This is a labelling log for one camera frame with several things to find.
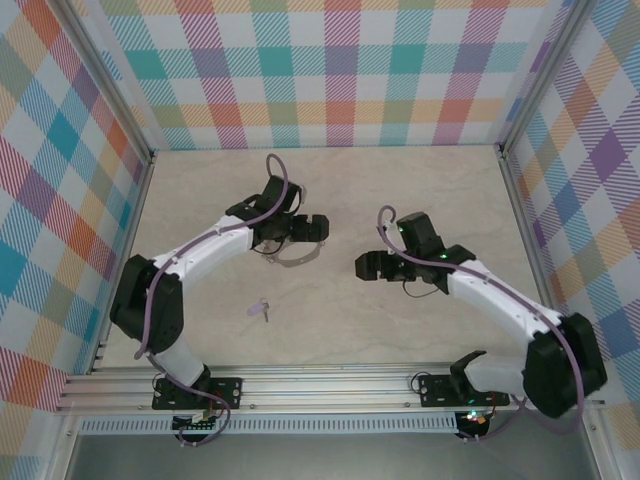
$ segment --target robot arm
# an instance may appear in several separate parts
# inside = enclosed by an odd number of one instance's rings
[[[213,230],[220,231],[222,227],[258,218],[276,204],[283,187],[281,177],[270,176],[262,194],[253,195],[227,209],[220,220],[197,238]],[[227,260],[264,241],[321,242],[328,237],[327,217],[313,215],[309,222],[307,215],[296,215],[303,193],[302,187],[289,182],[285,201],[271,217],[251,226],[211,236],[180,258],[175,258],[173,265],[162,274],[153,296],[148,351],[171,377],[205,392],[210,379],[208,368],[193,355],[183,334],[183,294],[187,290]],[[296,199],[297,206],[292,211]],[[125,264],[110,318],[130,338],[142,341],[149,285],[160,267],[180,250],[176,248],[152,259],[136,255]]]
[[[445,248],[423,212],[408,215],[397,223],[387,223],[385,230],[389,238],[393,238],[392,242],[403,245],[412,257],[466,267],[508,287],[464,247]],[[422,278],[443,293],[484,312],[520,345],[524,354],[520,357],[499,357],[476,351],[455,362],[450,369],[450,381],[462,401],[478,392],[524,395],[552,418],[576,404],[575,378],[555,335],[535,314],[486,280],[454,268],[415,265],[391,251],[365,253],[356,260],[355,266],[356,276],[362,280],[391,282]],[[585,395],[602,387],[607,375],[589,320],[580,314],[565,317],[518,295],[535,306],[565,337],[578,361]]]

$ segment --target key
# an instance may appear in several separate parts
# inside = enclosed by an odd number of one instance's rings
[[[269,314],[267,313],[267,310],[269,310],[269,302],[267,302],[266,298],[261,298],[258,303],[249,307],[247,315],[253,317],[254,315],[262,313],[264,315],[264,321],[269,323]]]
[[[266,298],[261,298],[260,302],[264,305],[262,309],[262,314],[264,315],[264,321],[269,323],[269,302],[267,302]]]

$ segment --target marble-pattern floor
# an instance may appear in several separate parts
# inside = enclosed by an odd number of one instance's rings
[[[319,258],[294,268],[256,253],[228,262],[185,296],[185,329],[199,358],[221,364],[453,361],[476,350],[518,353],[491,319],[436,293],[407,297],[399,283],[363,282],[353,262],[381,249],[381,205],[424,210],[445,244],[462,244],[531,298],[535,284],[491,146],[276,150],[308,189],[300,213],[321,213],[331,234]],[[210,227],[266,180],[267,151],[162,152],[133,253],[155,256]],[[296,245],[282,258],[296,258]],[[419,294],[431,289],[408,284]],[[268,299],[269,323],[247,308]],[[111,329],[104,366],[134,366],[134,342]]]

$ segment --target checkered backdrop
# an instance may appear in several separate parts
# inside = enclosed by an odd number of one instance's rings
[[[44,0],[0,0],[0,479],[35,478],[143,163]]]
[[[194,149],[495,143],[570,1],[75,5],[150,143]]]
[[[598,4],[514,153],[550,283],[595,321],[640,467],[640,0]]]
[[[542,46],[540,47],[540,50],[538,50],[536,58],[529,68],[524,82],[522,82],[522,85],[520,86],[518,95],[516,96],[516,99],[513,102],[511,109],[509,110],[509,114],[507,115],[507,120],[502,126],[500,135],[498,135],[497,143],[503,142],[507,134],[509,133],[511,126],[513,125],[513,120],[516,118],[516,115],[520,111],[522,102],[527,97],[527,95],[529,95],[531,88],[535,84],[535,81],[538,78],[538,74],[540,73],[540,68],[544,64],[544,61],[547,59],[547,56],[551,51],[551,46],[562,31],[564,22],[567,19],[567,16],[569,15],[569,12],[571,11],[575,2],[576,0],[563,0],[562,6],[558,10],[556,18],[554,18],[553,23],[551,24],[551,28],[549,28],[549,31],[544,38],[544,42],[542,42]]]

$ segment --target black mounting bracket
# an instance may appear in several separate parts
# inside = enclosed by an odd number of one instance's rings
[[[465,413],[456,413],[456,425],[460,433],[456,433],[456,437],[460,438],[475,438],[483,437],[489,432],[491,426],[491,419],[487,418],[484,422],[469,420]]]
[[[420,375],[418,392],[422,407],[492,407],[509,405],[509,395],[498,392],[475,392],[467,398],[461,398],[451,382],[451,375]]]
[[[207,438],[209,433],[199,432],[203,430],[208,430],[209,432],[216,430],[216,423],[216,417],[211,417],[211,419],[207,421],[202,420],[198,423],[193,423],[189,417],[175,416],[171,421],[171,430],[182,430],[182,438],[185,442],[201,442]],[[180,440],[180,436],[177,433],[173,436]]]
[[[155,382],[154,390],[155,394],[151,402],[153,410],[208,410],[211,408],[209,399],[185,392],[166,378],[159,378]],[[211,378],[206,393],[222,398],[229,404],[231,410],[237,410],[240,408],[242,399],[242,378]],[[221,408],[220,405],[213,407],[215,410]]]

